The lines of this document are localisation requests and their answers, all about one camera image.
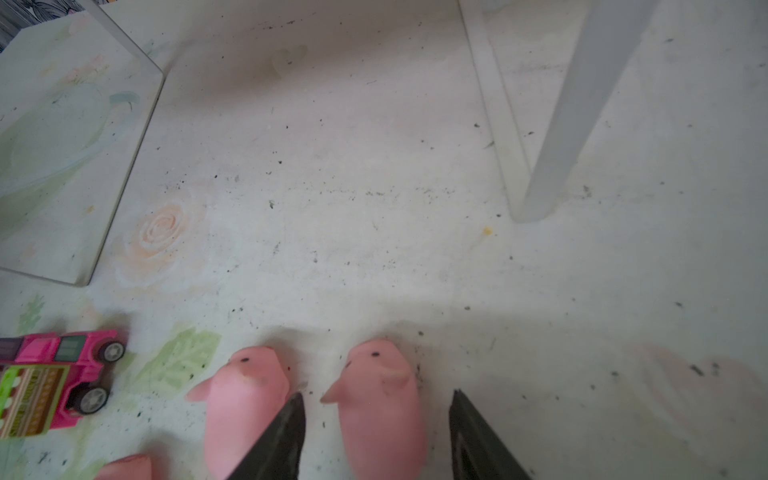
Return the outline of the wooden two-tier shelf white frame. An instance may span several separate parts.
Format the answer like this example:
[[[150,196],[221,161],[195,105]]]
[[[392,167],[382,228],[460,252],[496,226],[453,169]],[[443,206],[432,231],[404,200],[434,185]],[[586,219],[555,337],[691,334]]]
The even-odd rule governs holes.
[[[70,1],[5,1],[18,31],[1,54],[1,267],[60,284],[88,284],[166,71],[117,22],[115,9]],[[459,9],[508,203],[543,219],[570,174],[655,9],[652,1],[593,1],[535,161],[523,150],[488,36],[491,1]]]

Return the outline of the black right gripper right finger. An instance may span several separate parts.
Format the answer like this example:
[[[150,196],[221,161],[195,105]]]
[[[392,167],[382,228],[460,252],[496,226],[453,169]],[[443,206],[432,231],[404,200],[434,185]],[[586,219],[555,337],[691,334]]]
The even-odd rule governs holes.
[[[528,472],[459,389],[449,408],[454,480],[530,480]]]

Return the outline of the pink green toy truck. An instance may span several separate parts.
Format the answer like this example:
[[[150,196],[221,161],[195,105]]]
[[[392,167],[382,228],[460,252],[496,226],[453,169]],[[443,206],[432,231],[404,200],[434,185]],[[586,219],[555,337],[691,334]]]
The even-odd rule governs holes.
[[[72,428],[99,412],[110,396],[102,373],[125,353],[115,330],[2,338],[1,437]]]

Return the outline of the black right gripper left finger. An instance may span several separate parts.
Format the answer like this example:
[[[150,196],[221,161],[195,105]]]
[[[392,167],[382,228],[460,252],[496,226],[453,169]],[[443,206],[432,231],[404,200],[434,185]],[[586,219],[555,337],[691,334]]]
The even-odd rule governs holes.
[[[300,392],[289,397],[229,480],[297,480],[306,436],[306,411]]]

